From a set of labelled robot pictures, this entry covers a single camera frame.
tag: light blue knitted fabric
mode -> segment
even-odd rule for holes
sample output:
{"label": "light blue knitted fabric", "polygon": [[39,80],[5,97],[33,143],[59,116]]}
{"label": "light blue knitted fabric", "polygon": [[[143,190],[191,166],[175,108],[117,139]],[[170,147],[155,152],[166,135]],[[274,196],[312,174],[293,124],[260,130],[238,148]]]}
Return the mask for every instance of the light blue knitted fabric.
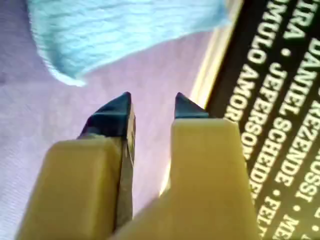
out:
{"label": "light blue knitted fabric", "polygon": [[155,44],[226,23],[225,0],[28,0],[33,38],[68,85]]}

